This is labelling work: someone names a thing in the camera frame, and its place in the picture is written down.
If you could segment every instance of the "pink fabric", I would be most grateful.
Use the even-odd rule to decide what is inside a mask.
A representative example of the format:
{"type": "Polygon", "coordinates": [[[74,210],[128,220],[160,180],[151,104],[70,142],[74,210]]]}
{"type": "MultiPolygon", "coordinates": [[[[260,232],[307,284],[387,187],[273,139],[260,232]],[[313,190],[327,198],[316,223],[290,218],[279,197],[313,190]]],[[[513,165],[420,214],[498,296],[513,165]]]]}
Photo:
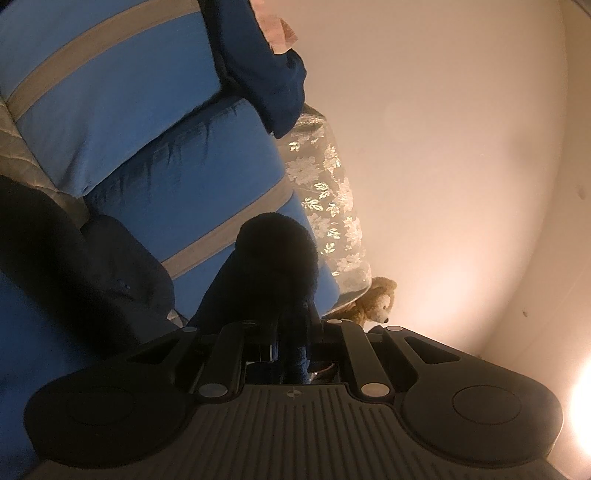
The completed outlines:
{"type": "Polygon", "coordinates": [[[250,0],[250,2],[259,28],[273,53],[280,55],[288,51],[297,41],[292,28],[265,5],[265,0],[250,0]]]}

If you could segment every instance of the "lace curtain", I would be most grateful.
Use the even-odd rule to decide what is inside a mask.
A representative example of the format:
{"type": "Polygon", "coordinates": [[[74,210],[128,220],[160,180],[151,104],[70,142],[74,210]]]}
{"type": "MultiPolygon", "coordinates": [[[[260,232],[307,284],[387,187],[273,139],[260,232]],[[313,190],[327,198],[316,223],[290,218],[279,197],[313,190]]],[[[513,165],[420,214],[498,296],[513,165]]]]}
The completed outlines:
{"type": "Polygon", "coordinates": [[[326,118],[306,105],[277,147],[314,231],[319,254],[339,285],[333,310],[357,299],[371,285],[361,222],[353,192],[326,118]]]}

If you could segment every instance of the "brown teddy bear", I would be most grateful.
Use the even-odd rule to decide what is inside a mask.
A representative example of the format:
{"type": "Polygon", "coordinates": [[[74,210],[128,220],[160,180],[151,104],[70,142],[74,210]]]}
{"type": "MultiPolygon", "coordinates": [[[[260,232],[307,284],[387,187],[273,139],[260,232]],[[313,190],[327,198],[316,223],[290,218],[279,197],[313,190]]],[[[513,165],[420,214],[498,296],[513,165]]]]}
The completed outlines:
{"type": "Polygon", "coordinates": [[[386,277],[374,277],[367,292],[357,300],[332,312],[327,318],[351,320],[364,326],[365,322],[387,323],[394,305],[396,282],[386,277]]]}

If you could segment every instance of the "ribbed plastic surface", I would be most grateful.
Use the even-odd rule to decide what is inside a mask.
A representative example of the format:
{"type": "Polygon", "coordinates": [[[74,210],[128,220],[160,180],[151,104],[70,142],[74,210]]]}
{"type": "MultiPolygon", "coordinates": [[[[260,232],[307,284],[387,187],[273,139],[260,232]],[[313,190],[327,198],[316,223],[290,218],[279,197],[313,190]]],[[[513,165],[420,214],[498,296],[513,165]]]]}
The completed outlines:
{"type": "Polygon", "coordinates": [[[43,462],[27,480],[563,480],[544,460],[509,469],[455,465],[425,450],[393,410],[353,399],[344,385],[246,385],[200,407],[152,457],[80,470],[43,462]]]}

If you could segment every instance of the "beige wall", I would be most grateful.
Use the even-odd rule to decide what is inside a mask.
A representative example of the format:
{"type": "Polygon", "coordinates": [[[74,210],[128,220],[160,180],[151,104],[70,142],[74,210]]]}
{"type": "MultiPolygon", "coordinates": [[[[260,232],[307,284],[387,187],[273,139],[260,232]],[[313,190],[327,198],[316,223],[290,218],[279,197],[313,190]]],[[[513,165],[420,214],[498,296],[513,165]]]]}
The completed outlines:
{"type": "MultiPolygon", "coordinates": [[[[562,2],[569,61],[563,160],[529,269],[485,359],[533,377],[559,397],[565,425],[551,461],[574,479],[591,476],[573,428],[573,393],[591,362],[591,19],[562,2]]],[[[587,397],[591,408],[591,390],[587,397]]],[[[591,423],[586,426],[591,436],[591,423]]]]}
{"type": "Polygon", "coordinates": [[[556,0],[268,0],[300,37],[391,321],[475,352],[533,251],[556,175],[556,0]]]}

